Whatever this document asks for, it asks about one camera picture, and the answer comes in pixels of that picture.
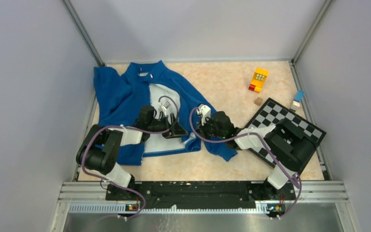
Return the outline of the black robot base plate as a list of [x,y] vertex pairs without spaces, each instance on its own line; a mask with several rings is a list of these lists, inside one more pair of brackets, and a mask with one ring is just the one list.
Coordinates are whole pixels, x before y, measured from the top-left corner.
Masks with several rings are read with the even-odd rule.
[[146,202],[146,209],[254,209],[260,201],[294,200],[291,183],[277,190],[264,181],[143,181],[107,188],[108,201]]

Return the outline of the blue zip jacket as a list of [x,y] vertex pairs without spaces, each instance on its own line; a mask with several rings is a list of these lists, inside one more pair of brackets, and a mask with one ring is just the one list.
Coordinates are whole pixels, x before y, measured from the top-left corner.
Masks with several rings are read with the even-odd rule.
[[167,68],[162,61],[130,63],[122,75],[112,67],[95,67],[94,88],[100,107],[99,124],[102,126],[133,126],[142,106],[158,108],[158,99],[166,95],[179,107],[179,124],[188,133],[174,139],[153,134],[145,143],[122,146],[118,152],[118,164],[140,166],[146,157],[201,150],[202,141],[194,135],[189,115],[193,108],[201,104],[212,105],[190,82]]

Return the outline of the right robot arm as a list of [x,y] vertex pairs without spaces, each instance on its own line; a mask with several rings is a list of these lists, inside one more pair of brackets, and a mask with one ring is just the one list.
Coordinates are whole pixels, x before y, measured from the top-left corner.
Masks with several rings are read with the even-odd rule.
[[291,182],[300,188],[300,174],[308,164],[317,145],[287,119],[264,128],[238,128],[223,112],[211,114],[210,110],[195,109],[201,117],[192,130],[197,137],[212,144],[225,144],[233,150],[263,148],[276,167],[266,178],[264,193],[270,199],[283,194],[283,186]]

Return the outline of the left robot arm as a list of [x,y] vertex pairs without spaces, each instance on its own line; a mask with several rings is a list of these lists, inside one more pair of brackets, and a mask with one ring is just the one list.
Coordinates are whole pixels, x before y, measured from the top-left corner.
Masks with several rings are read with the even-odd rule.
[[133,126],[101,126],[90,129],[76,155],[77,163],[85,171],[102,180],[114,182],[117,194],[124,200],[134,197],[134,176],[118,163],[118,153],[125,145],[162,143],[180,140],[187,131],[179,124],[176,104],[163,103],[156,110],[153,106],[141,107]]

